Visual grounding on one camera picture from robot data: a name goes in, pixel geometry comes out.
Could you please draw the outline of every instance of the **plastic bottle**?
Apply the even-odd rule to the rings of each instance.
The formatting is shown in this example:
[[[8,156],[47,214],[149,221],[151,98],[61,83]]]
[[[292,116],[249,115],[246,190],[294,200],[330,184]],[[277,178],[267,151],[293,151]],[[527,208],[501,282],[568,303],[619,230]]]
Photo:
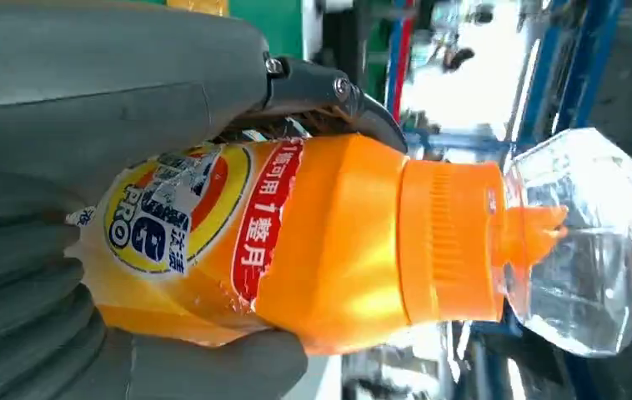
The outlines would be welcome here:
[[[417,323],[498,320],[503,266],[529,274],[564,217],[507,209],[496,164],[414,161],[354,134],[148,160],[70,253],[109,324],[201,344],[278,327],[344,353]]]

